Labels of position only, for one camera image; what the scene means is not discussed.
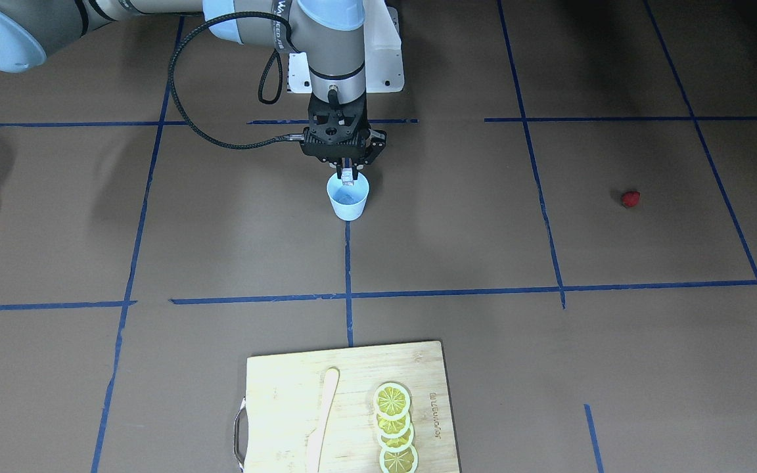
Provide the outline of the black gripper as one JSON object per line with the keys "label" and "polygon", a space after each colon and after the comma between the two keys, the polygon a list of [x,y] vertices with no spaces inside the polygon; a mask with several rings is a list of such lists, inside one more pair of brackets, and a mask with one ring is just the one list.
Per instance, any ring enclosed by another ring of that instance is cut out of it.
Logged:
{"label": "black gripper", "polygon": [[386,132],[373,129],[367,120],[367,97],[364,93],[348,104],[310,98],[300,148],[307,156],[333,164],[337,179],[351,164],[352,180],[357,181],[363,166],[372,164],[386,147]]}

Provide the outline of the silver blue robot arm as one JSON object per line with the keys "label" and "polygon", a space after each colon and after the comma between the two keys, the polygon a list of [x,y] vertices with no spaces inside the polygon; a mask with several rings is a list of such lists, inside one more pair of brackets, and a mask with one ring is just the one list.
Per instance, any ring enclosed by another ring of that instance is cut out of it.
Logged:
{"label": "silver blue robot arm", "polygon": [[[385,132],[367,120],[367,9],[361,1],[0,1],[0,71],[21,73],[105,25],[156,14],[200,14],[204,23],[172,54],[168,86],[183,120],[216,146],[249,150],[292,141],[353,185],[384,150]],[[260,143],[224,143],[201,131],[181,105],[175,72],[183,49],[210,31],[235,44],[306,56],[311,98],[303,132]]]}

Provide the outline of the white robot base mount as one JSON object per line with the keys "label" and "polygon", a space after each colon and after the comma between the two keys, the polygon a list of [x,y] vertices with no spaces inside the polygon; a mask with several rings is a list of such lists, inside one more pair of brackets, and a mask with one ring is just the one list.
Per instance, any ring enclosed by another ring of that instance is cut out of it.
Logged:
{"label": "white robot base mount", "polygon": [[[405,85],[398,10],[384,1],[363,1],[365,78],[368,93],[396,93]],[[306,54],[288,56],[287,91],[312,92]]]}

